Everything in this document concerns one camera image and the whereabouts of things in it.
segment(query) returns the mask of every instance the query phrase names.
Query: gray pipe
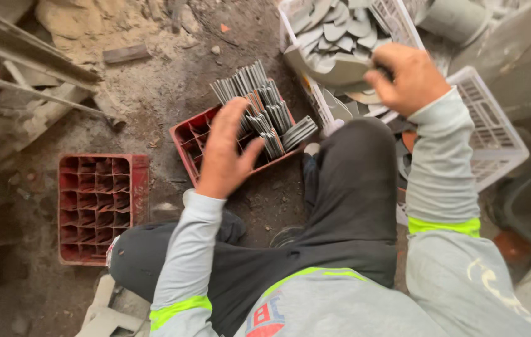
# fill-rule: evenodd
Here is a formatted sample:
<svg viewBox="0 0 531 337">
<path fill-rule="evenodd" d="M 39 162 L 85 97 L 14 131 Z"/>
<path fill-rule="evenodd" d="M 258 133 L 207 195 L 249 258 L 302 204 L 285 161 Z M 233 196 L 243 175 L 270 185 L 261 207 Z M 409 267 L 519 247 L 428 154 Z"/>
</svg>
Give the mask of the gray pipe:
<svg viewBox="0 0 531 337">
<path fill-rule="evenodd" d="M 492 11 L 469 0 L 428 0 L 415 15 L 415 25 L 461 46 L 482 34 Z"/>
</svg>

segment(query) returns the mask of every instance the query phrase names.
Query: gray long-sleeve shirt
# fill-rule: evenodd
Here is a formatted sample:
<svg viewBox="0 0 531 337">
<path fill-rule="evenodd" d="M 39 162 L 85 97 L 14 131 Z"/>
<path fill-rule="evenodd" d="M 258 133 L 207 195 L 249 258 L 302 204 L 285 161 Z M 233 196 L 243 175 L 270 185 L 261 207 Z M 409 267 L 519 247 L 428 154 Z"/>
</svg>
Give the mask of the gray long-sleeve shirt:
<svg viewBox="0 0 531 337">
<path fill-rule="evenodd" d="M 407 190 L 411 295 L 348 268 L 306 268 L 270 287 L 234 337 L 531 336 L 504 260 L 479 238 L 467 108 L 452 89 L 410 120 L 421 136 Z M 207 286 L 224 203 L 191 196 L 159 276 L 152 336 L 217 337 Z"/>
</svg>

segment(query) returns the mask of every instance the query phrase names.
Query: neon yellow stripe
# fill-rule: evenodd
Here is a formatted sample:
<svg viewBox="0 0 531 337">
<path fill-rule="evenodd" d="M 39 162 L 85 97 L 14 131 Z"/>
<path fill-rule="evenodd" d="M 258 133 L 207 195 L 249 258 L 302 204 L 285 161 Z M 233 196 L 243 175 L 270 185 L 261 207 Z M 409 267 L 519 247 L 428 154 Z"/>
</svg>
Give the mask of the neon yellow stripe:
<svg viewBox="0 0 531 337">
<path fill-rule="evenodd" d="M 151 331 L 159 329 L 165 324 L 165 322 L 180 311 L 194 308 L 204 308 L 211 311 L 212 303 L 207 296 L 193 296 L 184 301 L 161 308 L 160 310 L 152 310 L 151 315 L 149 316 L 149 318 L 151 318 Z"/>
<path fill-rule="evenodd" d="M 362 281 L 368 281 L 365 277 L 359 275 L 356 272 L 325 272 L 322 275 L 329 275 L 329 276 L 351 276 L 356 279 L 362 280 Z"/>
<path fill-rule="evenodd" d="M 429 230 L 452 230 L 471 237 L 480 237 L 480 219 L 474 218 L 458 224 L 446 224 L 441 222 L 428 222 L 409 217 L 409 231 L 411 234 L 427 232 Z"/>
<path fill-rule="evenodd" d="M 264 294 L 262 295 L 262 297 L 265 297 L 265 296 L 268 296 L 269 294 L 273 293 L 274 290 L 278 289 L 281 285 L 283 285 L 284 283 L 286 283 L 286 281 L 292 279 L 293 277 L 296 277 L 296 276 L 301 276 L 301 275 L 307 275 L 307 274 L 311 274 L 313 272 L 317 272 L 317 271 L 331 271 L 331 272 L 325 272 L 323 273 L 322 275 L 329 275 L 329 276 L 352 276 L 354 278 L 358 278 L 359 280 L 362 280 L 362 281 L 367 281 L 366 278 L 364 278 L 363 276 L 359 275 L 359 273 L 353 271 L 352 269 L 350 268 L 319 268 L 319 267 L 309 267 L 309 268 L 305 268 L 303 269 L 302 271 L 299 271 L 299 272 L 296 272 L 292 275 L 289 275 L 285 278 L 283 278 L 282 280 L 279 280 L 278 282 L 274 283 L 271 287 L 269 287 L 265 292 Z"/>
</svg>

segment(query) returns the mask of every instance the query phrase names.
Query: black pants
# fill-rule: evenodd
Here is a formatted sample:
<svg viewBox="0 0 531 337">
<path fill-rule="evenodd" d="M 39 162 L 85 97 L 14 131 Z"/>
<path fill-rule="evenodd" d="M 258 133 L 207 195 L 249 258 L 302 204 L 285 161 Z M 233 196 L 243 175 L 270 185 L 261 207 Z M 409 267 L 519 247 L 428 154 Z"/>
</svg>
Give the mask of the black pants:
<svg viewBox="0 0 531 337">
<path fill-rule="evenodd" d="M 218 335 L 236 333 L 268 287 L 307 267 L 350 267 L 392 287 L 397 259 L 394 143 L 379 120 L 351 121 L 322 143 L 315 165 L 304 166 L 310 216 L 298 240 L 278 249 L 216 244 L 207 296 Z M 175 226 L 138 226 L 122 234 L 113 248 L 112 277 L 152 302 Z"/>
</svg>

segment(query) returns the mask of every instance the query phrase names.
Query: red crate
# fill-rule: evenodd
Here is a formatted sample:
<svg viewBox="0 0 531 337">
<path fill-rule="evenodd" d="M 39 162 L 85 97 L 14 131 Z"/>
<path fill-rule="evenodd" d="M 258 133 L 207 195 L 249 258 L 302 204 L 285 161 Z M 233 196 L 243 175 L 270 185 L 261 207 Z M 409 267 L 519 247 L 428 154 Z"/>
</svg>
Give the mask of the red crate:
<svg viewBox="0 0 531 337">
<path fill-rule="evenodd" d="M 149 158 L 65 154 L 58 175 L 60 263 L 105 266 L 113 239 L 148 220 Z"/>
<path fill-rule="evenodd" d="M 212 120 L 216 116 L 217 112 L 220 111 L 221 107 L 222 104 L 205 110 L 199 115 L 189 118 L 184 122 L 170 128 L 170 135 L 174 140 L 176 149 L 178 149 L 180 158 L 182 158 L 182 163 L 185 165 L 185 168 L 191 177 L 192 184 L 195 187 L 197 187 L 197 183 L 199 182 L 203 153 L 205 151 L 205 143 L 209 137 Z M 295 120 L 292 118 L 290 113 L 289 116 L 291 118 L 292 125 L 295 125 Z M 237 139 L 238 153 L 242 154 L 243 150 L 254 138 L 256 138 L 256 135 L 248 134 Z M 301 146 L 272 161 L 270 161 L 266 153 L 262 151 L 257 159 L 257 162 L 255 163 L 255 169 L 251 172 L 251 174 L 259 172 L 268 166 L 274 165 L 300 151 Z"/>
</svg>

